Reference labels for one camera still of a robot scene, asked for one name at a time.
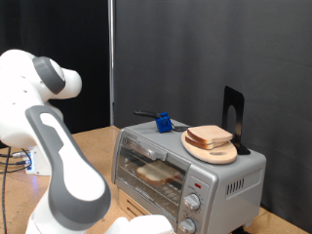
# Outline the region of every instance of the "blue object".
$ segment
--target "blue object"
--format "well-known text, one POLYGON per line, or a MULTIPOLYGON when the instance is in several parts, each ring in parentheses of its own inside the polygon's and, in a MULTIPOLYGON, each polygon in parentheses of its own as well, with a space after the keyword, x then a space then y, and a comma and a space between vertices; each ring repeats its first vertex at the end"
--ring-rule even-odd
POLYGON ((171 131, 173 129, 173 124, 168 115, 168 112, 164 112, 160 114, 161 118, 156 119, 157 128, 159 133, 165 133, 171 131))

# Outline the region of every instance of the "bread slice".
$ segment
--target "bread slice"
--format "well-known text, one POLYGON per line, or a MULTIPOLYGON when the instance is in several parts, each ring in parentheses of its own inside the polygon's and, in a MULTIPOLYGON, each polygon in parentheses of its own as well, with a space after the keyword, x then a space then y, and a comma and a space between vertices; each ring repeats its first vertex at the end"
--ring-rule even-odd
POLYGON ((233 138, 233 135, 216 125, 188 128, 187 133, 197 142, 204 144, 225 142, 233 138))
POLYGON ((201 143, 201 142, 196 141, 188 133, 186 133, 185 141, 189 144, 192 144, 192 145, 199 147, 199 148, 202 148, 202 149, 213 149, 213 148, 216 148, 216 147, 221 146, 221 145, 225 144, 226 142, 228 142, 228 140, 227 140, 224 142, 205 144, 205 143, 201 143))
POLYGON ((174 181, 175 177, 179 177, 180 172, 158 160, 137 168, 136 175, 148 184, 159 186, 174 181))

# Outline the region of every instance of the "black metal holder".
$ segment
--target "black metal holder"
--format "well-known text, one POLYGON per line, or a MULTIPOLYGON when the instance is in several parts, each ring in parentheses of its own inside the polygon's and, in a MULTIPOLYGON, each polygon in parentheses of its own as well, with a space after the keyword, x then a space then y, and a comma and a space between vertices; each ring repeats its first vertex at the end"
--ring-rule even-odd
POLYGON ((229 88, 228 86, 225 86, 223 111, 222 111, 222 128, 225 131, 227 130, 228 108, 231 105, 233 105, 236 112, 236 126, 235 126, 235 135, 234 138, 232 139, 232 143, 235 145, 237 153, 239 155, 251 154, 251 151, 248 150, 243 144, 241 144, 244 103, 245 99, 241 93, 229 88))

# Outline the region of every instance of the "silver toaster oven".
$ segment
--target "silver toaster oven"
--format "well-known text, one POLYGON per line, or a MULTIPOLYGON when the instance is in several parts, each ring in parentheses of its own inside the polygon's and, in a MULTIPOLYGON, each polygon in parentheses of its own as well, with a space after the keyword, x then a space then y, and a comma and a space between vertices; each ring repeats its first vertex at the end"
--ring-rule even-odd
POLYGON ((265 163, 252 150, 231 164, 200 161, 184 149, 181 133, 160 134, 153 121, 120 130, 111 178, 150 213, 164 215, 176 234, 228 234, 259 214, 265 163))

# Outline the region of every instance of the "wooden table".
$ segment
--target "wooden table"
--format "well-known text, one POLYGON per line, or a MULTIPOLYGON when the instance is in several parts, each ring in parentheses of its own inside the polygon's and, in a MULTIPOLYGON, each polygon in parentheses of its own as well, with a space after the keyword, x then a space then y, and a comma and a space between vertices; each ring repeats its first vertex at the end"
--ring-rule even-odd
MULTIPOLYGON (((119 208, 118 190, 110 179, 112 156, 118 132, 118 128, 111 126, 73 135, 86 157, 108 182, 112 195, 108 213, 89 229, 87 234, 104 233, 117 217, 126 216, 130 218, 119 208)), ((7 149, 1 149, 0 153, 7 153, 7 149)), ((0 161, 5 162, 5 158, 0 158, 0 161)), ((20 159, 10 160, 11 163, 14 161, 20 161, 20 159)), ((46 191, 49 180, 48 176, 27 175, 24 171, 7 174, 5 204, 8 233, 25 233, 29 216, 46 191)), ((3 233, 3 226, 1 212, 0 233, 3 233)), ((259 216, 255 218, 253 225, 247 231, 253 234, 308 234, 264 209, 260 209, 259 216)))

